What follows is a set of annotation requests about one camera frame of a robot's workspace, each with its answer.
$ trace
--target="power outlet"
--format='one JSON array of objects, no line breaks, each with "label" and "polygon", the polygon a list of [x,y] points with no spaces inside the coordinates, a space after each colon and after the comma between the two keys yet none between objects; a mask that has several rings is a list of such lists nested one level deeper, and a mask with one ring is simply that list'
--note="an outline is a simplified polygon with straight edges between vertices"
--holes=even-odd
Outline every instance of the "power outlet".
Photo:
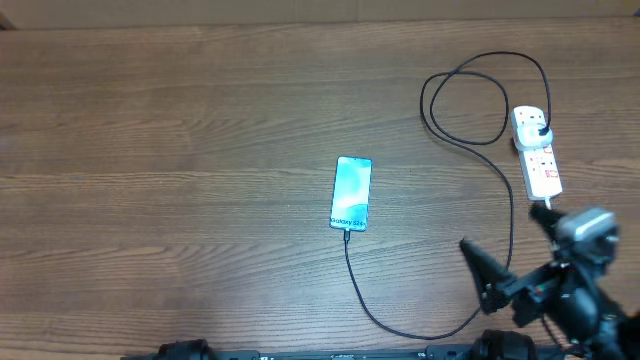
[{"label": "power outlet", "polygon": [[551,199],[562,192],[558,164],[551,145],[518,153],[529,200]]},{"label": "power outlet", "polygon": [[551,145],[553,131],[540,135],[540,130],[547,126],[544,112],[534,106],[518,106],[511,112],[513,139],[520,151],[539,149]]}]

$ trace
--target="wooden table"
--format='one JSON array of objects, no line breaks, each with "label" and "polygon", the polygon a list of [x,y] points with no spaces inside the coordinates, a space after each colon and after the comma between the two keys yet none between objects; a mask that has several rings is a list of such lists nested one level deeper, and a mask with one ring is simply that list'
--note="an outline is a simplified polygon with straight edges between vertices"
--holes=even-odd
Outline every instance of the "wooden table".
[{"label": "wooden table", "polygon": [[[555,204],[617,213],[619,257],[600,283],[637,311],[639,35],[634,18],[0,33],[0,357],[116,359],[200,337],[261,351],[423,347],[358,304],[328,226],[343,154],[374,160],[370,228],[351,245],[371,310],[407,332],[453,329],[477,306],[458,240],[504,259],[508,198],[485,165],[426,133],[418,94],[491,50],[544,66]],[[526,61],[472,68],[512,106],[546,106]],[[436,113],[487,139],[504,102],[460,78]],[[510,135],[480,151],[513,184],[524,274],[549,252]],[[510,316],[478,316],[440,343],[515,329]],[[549,342],[539,324],[521,331]]]}]

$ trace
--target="phone screen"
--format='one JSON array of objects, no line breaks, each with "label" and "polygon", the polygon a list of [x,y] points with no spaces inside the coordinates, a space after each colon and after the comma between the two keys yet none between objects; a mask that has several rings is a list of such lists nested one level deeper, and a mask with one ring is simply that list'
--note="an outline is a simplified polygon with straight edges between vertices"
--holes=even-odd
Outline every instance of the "phone screen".
[{"label": "phone screen", "polygon": [[338,158],[331,205],[332,228],[353,231],[367,228],[371,167],[370,159]]}]

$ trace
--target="charging cable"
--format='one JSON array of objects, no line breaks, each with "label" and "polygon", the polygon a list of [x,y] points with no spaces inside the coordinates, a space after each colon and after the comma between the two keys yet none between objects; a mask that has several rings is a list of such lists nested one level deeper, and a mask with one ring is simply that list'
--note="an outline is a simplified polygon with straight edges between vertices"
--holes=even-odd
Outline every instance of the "charging cable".
[{"label": "charging cable", "polygon": [[[500,82],[498,82],[498,80],[496,80],[495,78],[483,74],[483,73],[479,73],[479,72],[475,72],[475,71],[462,71],[462,68],[466,65],[468,65],[469,63],[471,63],[472,61],[481,58],[481,57],[485,57],[485,56],[490,56],[490,55],[513,55],[513,56],[519,56],[522,58],[525,58],[529,61],[531,61],[540,71],[540,75],[542,76],[542,80],[544,81],[544,87],[547,93],[547,124],[544,128],[540,129],[540,135],[546,135],[547,132],[549,131],[549,128],[551,126],[551,95],[549,93],[549,83],[547,82],[547,77],[544,73],[544,71],[542,70],[542,66],[540,66],[540,64],[533,59],[532,57],[522,54],[522,53],[518,53],[518,52],[513,52],[513,51],[492,51],[492,52],[487,52],[487,53],[482,53],[479,55],[476,55],[472,58],[470,58],[467,61],[464,61],[462,64],[458,65],[458,67],[456,67],[454,70],[452,70],[451,72],[441,72],[441,73],[437,73],[432,75],[431,77],[429,77],[425,82],[424,85],[422,85],[422,91],[420,92],[420,117],[424,123],[424,125],[426,126],[427,130],[429,132],[431,132],[435,137],[437,137],[438,139],[451,144],[455,147],[461,148],[463,150],[466,150],[470,153],[472,153],[473,155],[479,157],[482,161],[484,161],[486,164],[488,164],[500,177],[500,179],[502,180],[502,182],[504,183],[505,187],[507,188],[507,192],[509,195],[509,252],[507,254],[507,260],[505,263],[505,267],[508,269],[509,265],[511,264],[511,257],[513,255],[513,234],[514,234],[514,219],[513,219],[513,209],[514,209],[514,201],[513,201],[513,190],[511,189],[511,184],[509,183],[509,180],[507,179],[507,177],[504,175],[504,173],[493,163],[491,162],[491,160],[489,160],[486,156],[482,155],[481,153],[477,152],[476,150],[465,146],[465,145],[489,145],[492,144],[494,142],[496,142],[498,139],[500,139],[500,137],[502,136],[502,134],[504,133],[505,128],[507,127],[507,122],[509,121],[509,98],[507,97],[507,92],[504,89],[504,87],[502,86],[502,84],[500,84]],[[449,81],[449,79],[451,79],[453,76],[455,75],[466,75],[466,76],[478,76],[484,79],[487,79],[491,82],[493,82],[494,84],[496,84],[500,90],[502,90],[502,94],[504,95],[504,102],[505,102],[505,117],[504,117],[504,123],[502,124],[502,128],[500,129],[500,132],[498,133],[498,135],[496,135],[493,139],[491,140],[487,140],[487,141],[471,141],[471,140],[465,140],[465,139],[461,139],[458,138],[456,136],[453,136],[451,134],[449,134],[447,131],[445,131],[436,121],[435,116],[433,115],[433,104],[436,101],[436,97],[438,96],[438,93],[440,92],[440,90],[442,89],[442,87],[444,86],[444,84]],[[431,82],[431,80],[437,78],[437,77],[441,77],[444,76],[444,80],[442,80],[442,82],[440,83],[440,85],[438,86],[438,88],[436,89],[435,93],[433,94],[433,97],[431,98],[431,103],[429,105],[429,115],[431,117],[431,121],[433,122],[433,125],[439,130],[439,132],[436,132],[432,127],[431,124],[429,123],[429,121],[427,120],[427,117],[425,116],[425,112],[424,112],[424,92],[425,89],[427,87],[427,84],[429,84],[429,82]],[[547,207],[551,207],[551,200],[550,199],[545,199],[545,203],[547,203]],[[386,325],[384,325],[383,323],[381,323],[378,319],[376,319],[375,316],[373,316],[373,314],[369,311],[369,309],[367,308],[367,305],[364,301],[364,298],[362,297],[362,294],[360,293],[360,289],[358,288],[358,284],[356,282],[356,278],[353,275],[353,270],[351,269],[351,263],[349,261],[349,240],[351,239],[351,234],[349,232],[349,230],[345,230],[344,231],[344,256],[345,259],[347,261],[347,268],[349,269],[349,275],[351,276],[351,282],[353,283],[353,287],[356,290],[356,294],[358,295],[358,300],[360,300],[360,305],[362,305],[362,309],[364,310],[364,312],[367,314],[367,316],[369,317],[369,319],[371,319],[371,321],[373,321],[376,325],[378,325],[380,328],[382,328],[383,330],[386,330],[392,334],[398,335],[398,336],[402,336],[402,337],[406,337],[406,338],[410,338],[410,339],[419,339],[419,340],[438,340],[438,339],[443,339],[449,336],[452,336],[454,334],[456,334],[457,332],[459,332],[460,330],[464,329],[465,326],[467,326],[471,320],[473,320],[473,318],[476,317],[476,315],[478,315],[478,313],[480,312],[480,308],[476,309],[471,316],[469,316],[469,318],[467,320],[465,320],[460,326],[458,326],[457,328],[455,328],[454,330],[448,332],[448,333],[444,333],[441,335],[433,335],[433,336],[422,336],[422,335],[413,335],[413,334],[409,334],[409,333],[405,333],[405,332],[401,332],[398,330],[394,330]]]}]

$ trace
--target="power strip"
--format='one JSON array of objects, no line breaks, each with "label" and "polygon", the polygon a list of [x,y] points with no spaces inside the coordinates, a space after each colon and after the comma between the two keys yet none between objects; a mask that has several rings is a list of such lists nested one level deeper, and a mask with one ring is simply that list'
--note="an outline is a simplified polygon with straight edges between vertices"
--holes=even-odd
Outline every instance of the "power strip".
[{"label": "power strip", "polygon": [[546,124],[544,112],[533,106],[518,106],[511,113],[511,123],[529,200],[544,200],[550,207],[550,199],[562,192],[558,164],[551,147],[553,137],[530,136],[523,145],[522,135],[518,136],[523,133],[537,135],[540,126]]}]

